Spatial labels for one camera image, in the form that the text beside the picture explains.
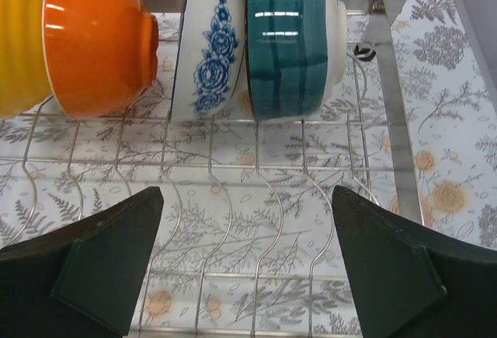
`table surface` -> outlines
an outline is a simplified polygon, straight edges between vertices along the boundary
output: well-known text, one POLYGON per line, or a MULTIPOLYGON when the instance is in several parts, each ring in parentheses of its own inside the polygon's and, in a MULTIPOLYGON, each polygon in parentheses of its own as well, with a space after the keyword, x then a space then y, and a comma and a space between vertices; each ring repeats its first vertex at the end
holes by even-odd
MULTIPOLYGON (((392 34, 423 214, 437 231, 497 248, 497 116, 454 2, 408 0, 392 34)), ((378 135, 377 146, 388 156, 388 138, 378 135)), ((389 194, 387 204, 395 211, 394 193, 389 194)), ((168 300, 160 292, 153 298, 168 300)), ((211 307, 212 318, 218 310, 211 307)))

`ceramic bowl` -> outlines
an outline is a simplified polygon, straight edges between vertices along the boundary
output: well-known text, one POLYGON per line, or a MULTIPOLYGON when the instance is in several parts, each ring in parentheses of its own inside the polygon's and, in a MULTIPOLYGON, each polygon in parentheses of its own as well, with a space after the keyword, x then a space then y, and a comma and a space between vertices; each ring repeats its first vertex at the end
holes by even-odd
POLYGON ((242 0, 186 0, 172 121, 214 115, 231 98, 245 47, 242 0))
POLYGON ((63 111, 100 117, 155 80, 158 24, 140 0, 43 0, 43 48, 63 111))
POLYGON ((50 95, 41 38, 43 0, 0 0, 0 118, 50 95))
POLYGON ((247 0, 248 89, 257 121, 301 120, 343 77, 346 9, 337 0, 247 0))

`blue rose pattern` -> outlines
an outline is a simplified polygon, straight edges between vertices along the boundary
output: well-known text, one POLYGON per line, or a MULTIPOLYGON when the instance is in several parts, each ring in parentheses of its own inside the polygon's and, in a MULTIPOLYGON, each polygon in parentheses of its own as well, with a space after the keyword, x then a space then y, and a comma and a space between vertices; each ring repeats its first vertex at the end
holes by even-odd
POLYGON ((231 65, 236 62, 235 50, 240 44, 230 24, 231 14, 226 6, 228 0, 217 2, 210 31, 203 32, 209 41, 209 49, 202 51, 203 61, 195 71, 196 91, 193 94, 197 99, 190 105, 195 108, 198 117, 205 117, 226 100, 224 94, 230 91, 231 65))

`wire rack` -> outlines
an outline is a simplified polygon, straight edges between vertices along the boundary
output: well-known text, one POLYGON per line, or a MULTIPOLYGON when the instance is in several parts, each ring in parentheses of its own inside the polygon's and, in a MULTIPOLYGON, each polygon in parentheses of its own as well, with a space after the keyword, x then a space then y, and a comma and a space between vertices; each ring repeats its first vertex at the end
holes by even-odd
MULTIPOLYGON (((47 99, 0 120, 2 246, 157 185, 165 210, 130 336, 360 336, 332 188, 349 186, 384 206, 395 195, 402 215, 422 215, 383 0, 343 1, 349 35, 371 27, 377 58, 348 54, 343 93, 336 89, 309 120, 257 124, 235 96, 212 119, 170 124, 167 69, 109 117, 70 120, 47 99)), ((170 0, 144 3, 180 10, 170 0)), ((167 67, 177 51, 172 35, 159 52, 167 67)), ((350 50, 358 43, 368 42, 351 39, 350 50)))

